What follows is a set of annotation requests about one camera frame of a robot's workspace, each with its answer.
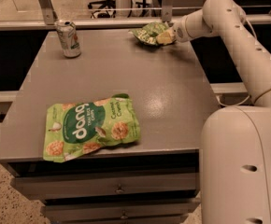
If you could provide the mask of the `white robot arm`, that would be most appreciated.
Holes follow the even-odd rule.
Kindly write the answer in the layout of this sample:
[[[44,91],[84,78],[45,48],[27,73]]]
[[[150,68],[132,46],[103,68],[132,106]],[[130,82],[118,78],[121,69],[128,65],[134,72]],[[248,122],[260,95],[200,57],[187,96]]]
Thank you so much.
[[[233,0],[206,0],[176,21],[186,42],[219,36],[247,89],[249,106],[228,106],[205,122],[200,147],[203,224],[271,224],[271,54],[245,28]]]

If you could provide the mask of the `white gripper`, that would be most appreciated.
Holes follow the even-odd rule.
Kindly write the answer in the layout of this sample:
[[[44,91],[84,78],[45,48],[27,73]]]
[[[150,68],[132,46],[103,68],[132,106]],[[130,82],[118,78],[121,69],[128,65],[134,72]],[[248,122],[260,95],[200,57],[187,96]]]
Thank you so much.
[[[157,43],[161,45],[169,45],[176,40],[178,42],[187,42],[189,40],[185,20],[176,21],[173,25],[173,30],[169,28],[156,36]]]

